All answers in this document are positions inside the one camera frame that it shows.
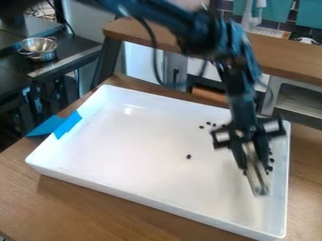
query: black cable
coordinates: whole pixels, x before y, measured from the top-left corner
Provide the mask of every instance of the black cable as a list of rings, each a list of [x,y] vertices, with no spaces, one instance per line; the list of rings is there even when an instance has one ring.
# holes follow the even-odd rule
[[[50,7],[52,7],[55,10],[56,14],[60,16],[60,18],[65,22],[66,26],[68,26],[71,29],[72,34],[75,36],[75,31],[73,31],[72,26],[65,19],[64,15],[49,0],[46,0],[46,2],[49,4]]]
[[[203,59],[203,63],[202,63],[202,66],[201,66],[201,70],[198,74],[198,77],[203,77],[205,71],[207,70],[207,67],[208,67],[208,57],[205,57]]]
[[[258,84],[264,88],[267,88],[267,91],[269,92],[269,100],[268,100],[268,103],[266,103],[264,107],[271,106],[273,103],[273,100],[274,100],[274,92],[273,92],[272,88],[262,81],[258,82]]]
[[[156,78],[157,83],[159,83],[160,86],[165,86],[165,84],[162,82],[162,80],[160,78],[159,71],[157,70],[157,49],[156,49],[157,43],[156,43],[155,34],[153,33],[152,29],[150,28],[148,23],[145,22],[144,19],[142,19],[141,17],[136,17],[136,19],[139,23],[142,24],[142,26],[147,30],[148,34],[150,35],[151,42],[153,45],[153,72],[154,72],[154,76]]]

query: stainless steel bowl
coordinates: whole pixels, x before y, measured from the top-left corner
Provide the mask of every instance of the stainless steel bowl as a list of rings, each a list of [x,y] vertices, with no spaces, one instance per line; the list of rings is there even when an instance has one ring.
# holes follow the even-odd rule
[[[30,38],[20,42],[18,53],[34,62],[51,61],[56,58],[56,38]]]

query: white plastic tray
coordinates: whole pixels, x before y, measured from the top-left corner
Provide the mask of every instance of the white plastic tray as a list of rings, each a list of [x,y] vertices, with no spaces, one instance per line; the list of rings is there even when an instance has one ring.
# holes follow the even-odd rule
[[[212,145],[206,122],[227,123],[227,109],[102,86],[78,113],[70,132],[50,135],[26,158],[31,167],[256,240],[284,237],[288,122],[287,137],[271,144],[271,194],[254,198],[231,152]]]

